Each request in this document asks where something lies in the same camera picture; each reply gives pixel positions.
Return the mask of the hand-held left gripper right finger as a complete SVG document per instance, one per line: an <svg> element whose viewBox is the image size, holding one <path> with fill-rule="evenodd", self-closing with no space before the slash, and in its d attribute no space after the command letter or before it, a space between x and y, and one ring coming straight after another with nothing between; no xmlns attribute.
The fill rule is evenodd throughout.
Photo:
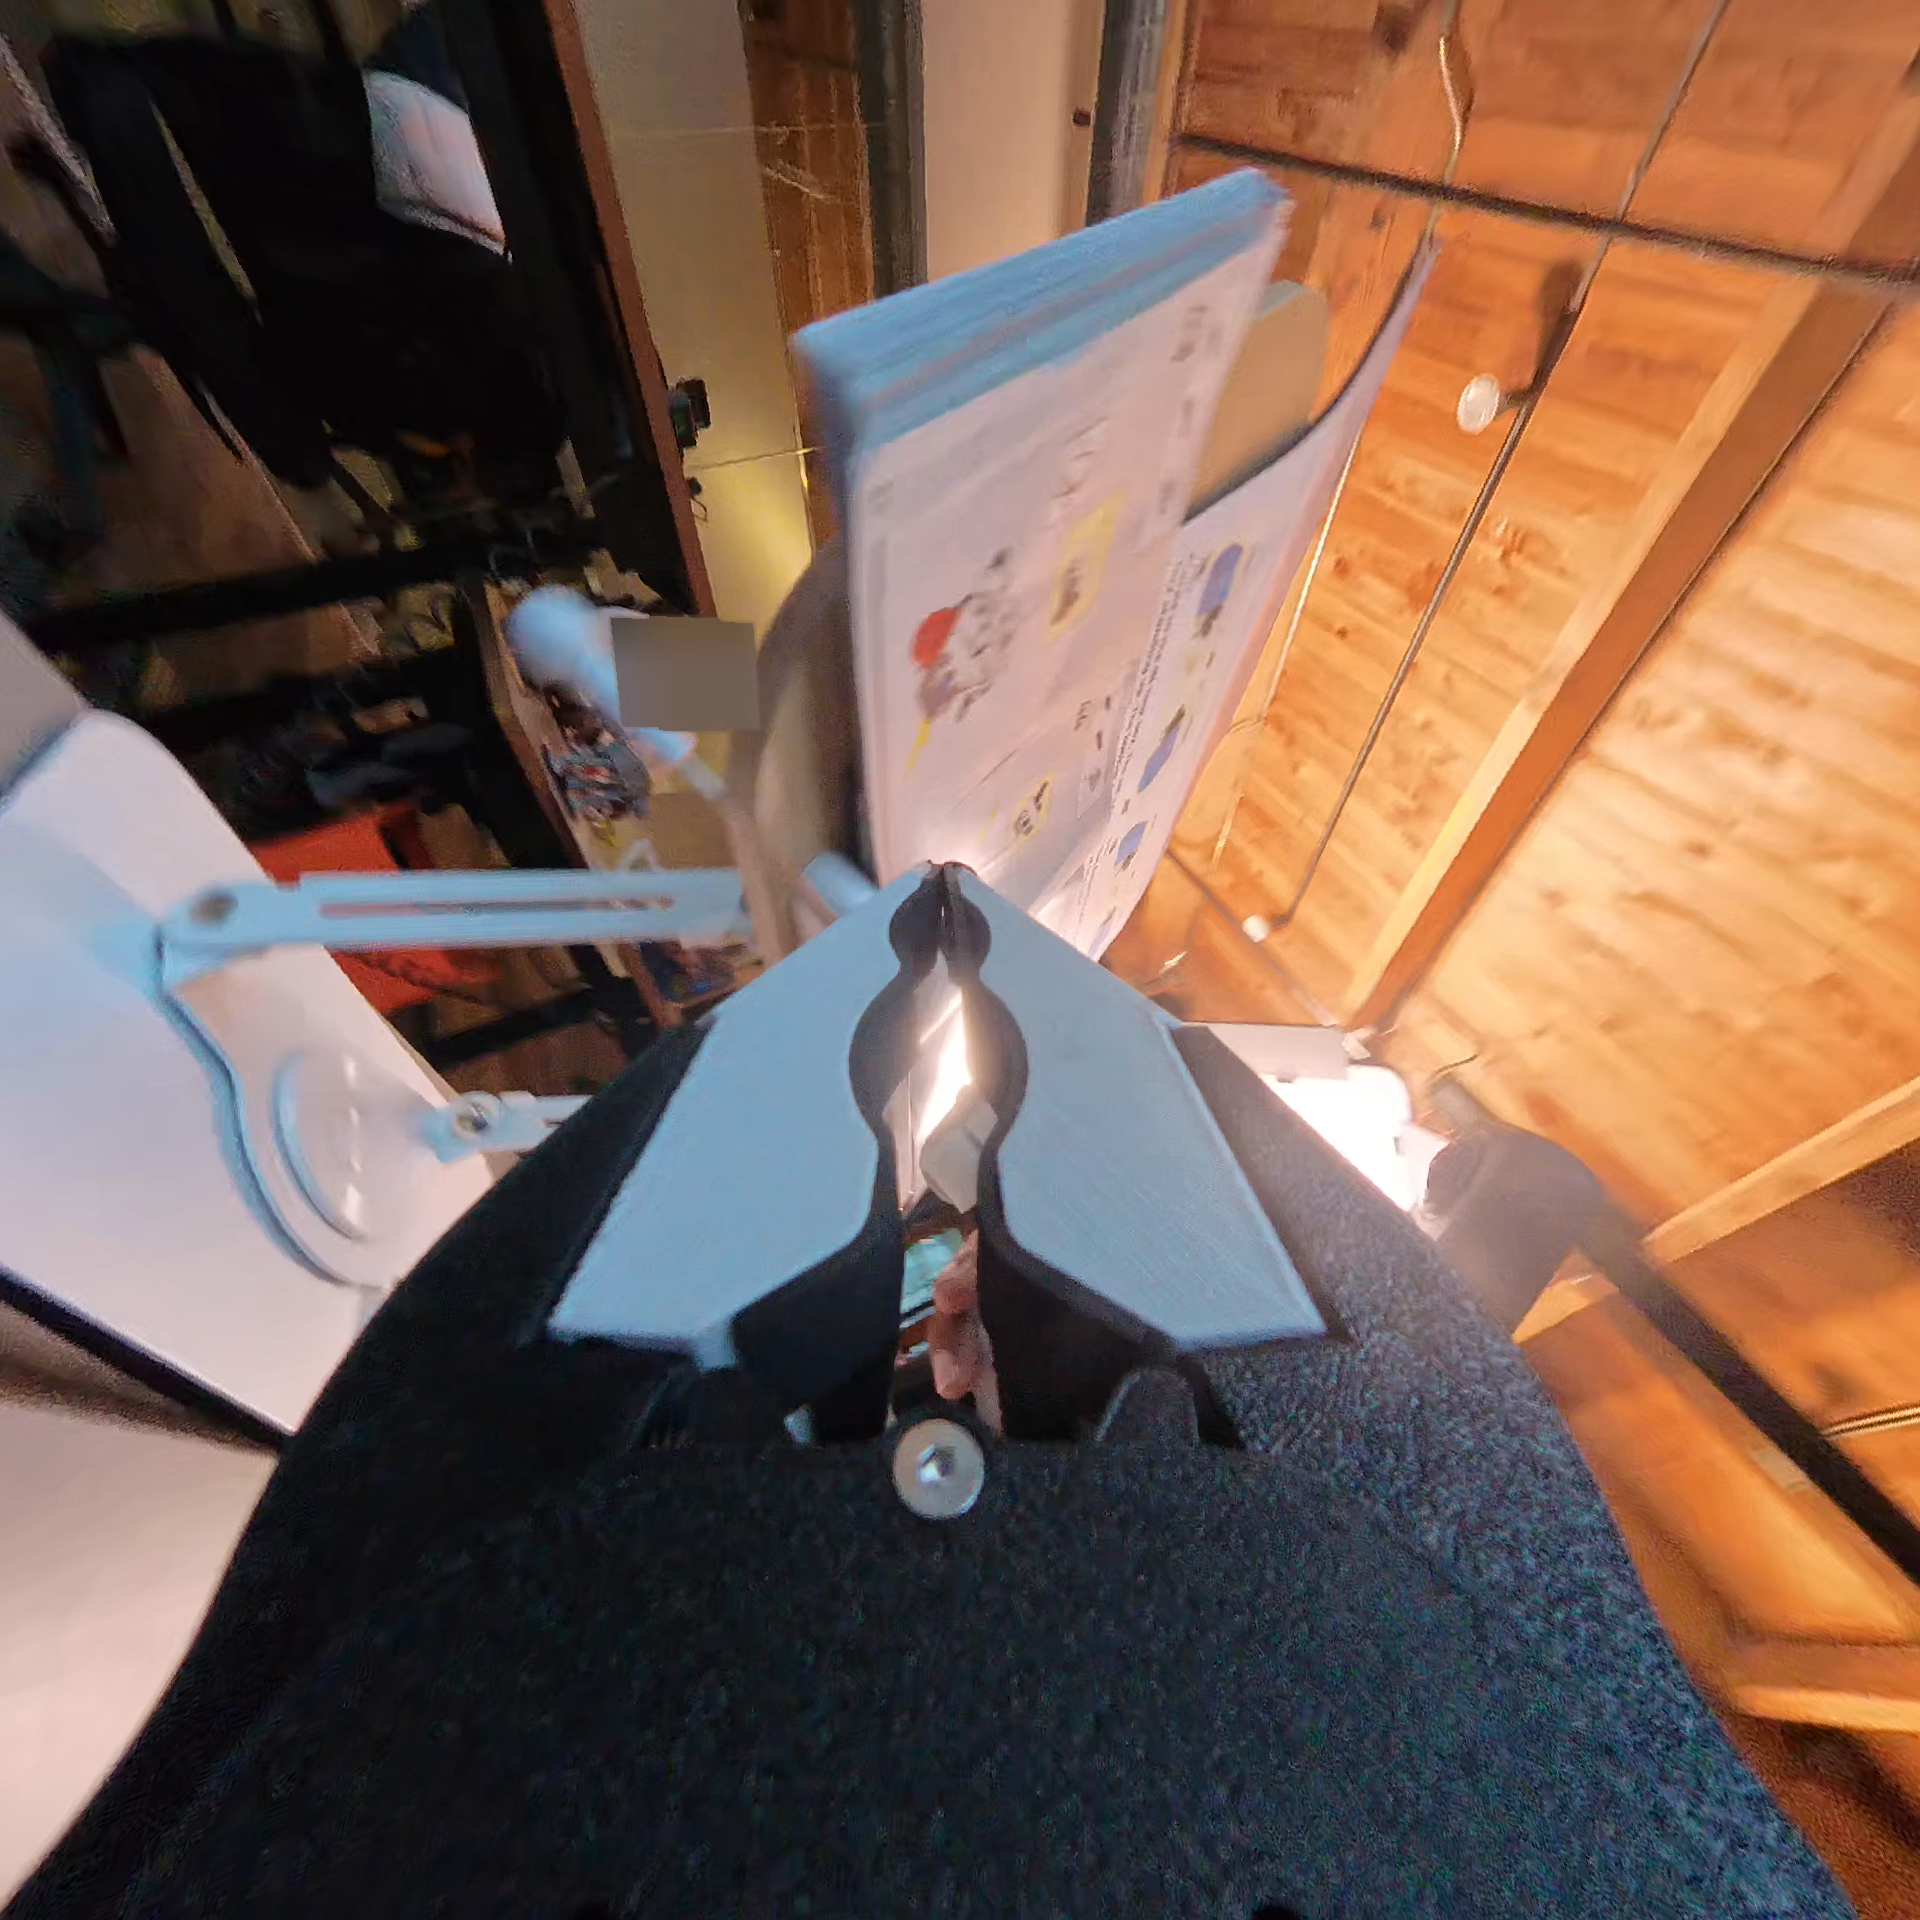
<svg viewBox="0 0 1920 1920"><path fill-rule="evenodd" d="M998 1386L1327 1337L1184 1025L972 872L949 875L949 973L967 1036L949 1199L974 1213Z"/></svg>

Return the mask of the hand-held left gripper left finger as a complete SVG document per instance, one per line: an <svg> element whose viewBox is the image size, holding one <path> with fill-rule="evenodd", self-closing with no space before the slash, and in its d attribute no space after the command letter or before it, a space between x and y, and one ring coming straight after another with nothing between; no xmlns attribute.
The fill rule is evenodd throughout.
<svg viewBox="0 0 1920 1920"><path fill-rule="evenodd" d="M905 1243L889 1108L921 1057L944 888L912 872L704 1025L548 1331L701 1368L869 1368Z"/></svg>

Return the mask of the instruction booklet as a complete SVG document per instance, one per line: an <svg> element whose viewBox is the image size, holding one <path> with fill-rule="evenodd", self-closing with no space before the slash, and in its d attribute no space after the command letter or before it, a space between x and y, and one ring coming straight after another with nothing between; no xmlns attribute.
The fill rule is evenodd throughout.
<svg viewBox="0 0 1920 1920"><path fill-rule="evenodd" d="M870 863L959 863L1091 961L1134 917L1327 525L1437 248L1357 365L1255 171L801 328Z"/></svg>

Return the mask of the white document stand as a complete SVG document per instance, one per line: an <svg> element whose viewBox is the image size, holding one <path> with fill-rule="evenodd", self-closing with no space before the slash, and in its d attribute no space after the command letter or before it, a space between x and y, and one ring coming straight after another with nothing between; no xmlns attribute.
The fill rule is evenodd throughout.
<svg viewBox="0 0 1920 1920"><path fill-rule="evenodd" d="M180 761L1 637L4 1306L278 1440L393 1285L577 1098L455 1095L339 953L582 932L784 946L752 816L718 872L272 883Z"/></svg>

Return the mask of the wooden wall shelf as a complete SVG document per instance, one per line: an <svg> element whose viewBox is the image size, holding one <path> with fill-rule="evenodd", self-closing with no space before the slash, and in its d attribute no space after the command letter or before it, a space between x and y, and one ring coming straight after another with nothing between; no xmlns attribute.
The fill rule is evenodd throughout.
<svg viewBox="0 0 1920 1920"><path fill-rule="evenodd" d="M1595 1213L1582 1257L1675 1306L1820 1419L1916 1397L1917 1082L1640 1227Z"/></svg>

